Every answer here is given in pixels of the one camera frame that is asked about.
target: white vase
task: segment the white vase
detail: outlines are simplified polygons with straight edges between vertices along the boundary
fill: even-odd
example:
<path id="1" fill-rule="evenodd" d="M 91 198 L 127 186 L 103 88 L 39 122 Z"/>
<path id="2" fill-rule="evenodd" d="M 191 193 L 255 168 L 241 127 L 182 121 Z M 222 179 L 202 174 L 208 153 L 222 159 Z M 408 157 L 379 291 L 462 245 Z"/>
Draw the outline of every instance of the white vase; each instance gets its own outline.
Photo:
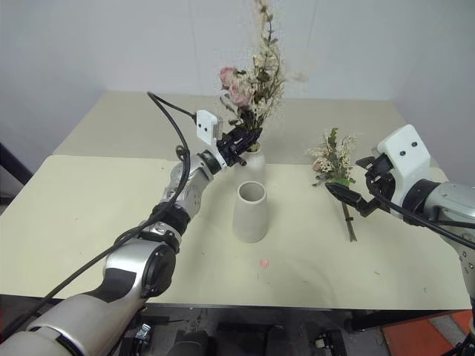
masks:
<path id="1" fill-rule="evenodd" d="M 244 182 L 237 188 L 232 230 L 244 243 L 262 240 L 269 226 L 267 190 L 259 182 Z"/>
<path id="2" fill-rule="evenodd" d="M 245 166 L 235 165 L 236 186 L 249 181 L 264 184 L 266 179 L 266 157 L 261 150 L 261 144 L 259 144 L 256 152 L 244 152 L 241 157 L 246 160 L 247 164 Z"/>

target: beige table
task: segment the beige table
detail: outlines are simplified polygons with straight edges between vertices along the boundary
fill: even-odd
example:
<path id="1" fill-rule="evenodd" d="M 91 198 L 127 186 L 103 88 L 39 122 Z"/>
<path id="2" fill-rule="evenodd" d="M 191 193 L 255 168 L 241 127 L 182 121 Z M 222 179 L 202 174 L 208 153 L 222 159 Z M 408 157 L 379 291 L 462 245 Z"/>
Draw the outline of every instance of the beige table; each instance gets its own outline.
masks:
<path id="1" fill-rule="evenodd" d="M 48 158 L 0 217 L 0 293 L 42 296 L 148 216 L 173 162 Z M 362 170 L 355 189 L 366 191 Z M 433 169 L 434 179 L 445 175 Z M 232 171 L 216 177 L 189 224 L 171 288 L 151 301 L 346 309 L 468 309 L 455 251 L 427 229 L 382 211 L 355 216 L 313 188 L 308 165 L 267 165 L 270 225 L 255 244 L 233 235 Z M 263 268 L 262 259 L 269 261 Z M 60 297 L 97 287 L 102 263 Z"/>
<path id="2" fill-rule="evenodd" d="M 206 109 L 222 116 L 230 113 L 213 96 L 164 96 L 195 112 Z M 173 111 L 191 152 L 204 149 L 196 127 L 187 116 Z M 317 145 L 326 128 L 341 134 L 359 132 L 354 158 L 371 155 L 371 149 L 395 129 L 405 125 L 392 102 L 334 99 L 285 99 L 283 108 L 268 120 L 261 135 L 268 163 L 307 164 L 307 149 Z M 76 126 L 55 154 L 176 159 L 180 142 L 168 120 L 144 93 L 110 91 Z"/>

